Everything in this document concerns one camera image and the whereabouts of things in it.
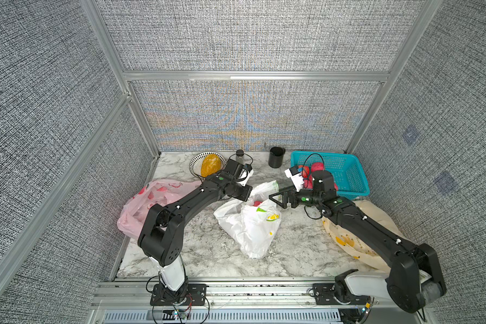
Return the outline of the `white plastic bag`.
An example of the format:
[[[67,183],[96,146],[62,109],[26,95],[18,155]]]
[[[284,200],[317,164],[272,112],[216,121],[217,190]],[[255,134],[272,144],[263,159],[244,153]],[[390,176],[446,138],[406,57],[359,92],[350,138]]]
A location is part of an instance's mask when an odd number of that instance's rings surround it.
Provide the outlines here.
[[[214,211],[221,228],[251,259],[262,259],[267,254],[282,222],[280,208],[269,200],[279,190],[277,181],[265,182],[254,189],[248,201],[231,199]],[[254,207],[255,201],[262,203]]]

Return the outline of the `pink plastic bag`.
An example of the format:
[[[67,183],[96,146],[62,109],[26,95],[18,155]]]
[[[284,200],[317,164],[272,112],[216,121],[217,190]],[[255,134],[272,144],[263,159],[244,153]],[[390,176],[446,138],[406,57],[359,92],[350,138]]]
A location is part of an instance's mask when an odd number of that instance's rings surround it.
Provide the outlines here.
[[[152,206],[174,203],[200,185],[200,181],[181,182],[170,179],[149,182],[123,206],[117,228],[129,238],[138,239]]]

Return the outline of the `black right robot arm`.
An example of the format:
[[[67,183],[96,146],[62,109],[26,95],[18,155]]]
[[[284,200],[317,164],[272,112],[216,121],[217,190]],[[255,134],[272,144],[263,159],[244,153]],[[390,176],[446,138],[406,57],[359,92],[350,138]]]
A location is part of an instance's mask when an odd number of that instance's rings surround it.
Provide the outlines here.
[[[285,209],[299,205],[316,207],[322,218],[348,230],[372,248],[390,268],[388,274],[349,270],[335,278],[333,297],[347,305],[355,298],[389,298],[407,313],[416,313],[447,293],[436,251],[402,238],[359,209],[336,190],[333,175],[314,171],[312,188],[289,186],[269,199]]]

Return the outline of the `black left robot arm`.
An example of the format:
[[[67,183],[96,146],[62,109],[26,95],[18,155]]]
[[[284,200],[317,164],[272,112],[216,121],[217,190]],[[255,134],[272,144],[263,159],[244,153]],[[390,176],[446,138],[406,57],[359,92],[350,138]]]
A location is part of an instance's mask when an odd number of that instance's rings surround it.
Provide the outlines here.
[[[209,205],[229,197],[246,202],[252,186],[250,164],[229,159],[224,169],[208,176],[185,197],[166,206],[150,208],[138,246],[158,266],[165,288],[177,292],[186,286],[186,272],[181,259],[184,230],[188,223]]]

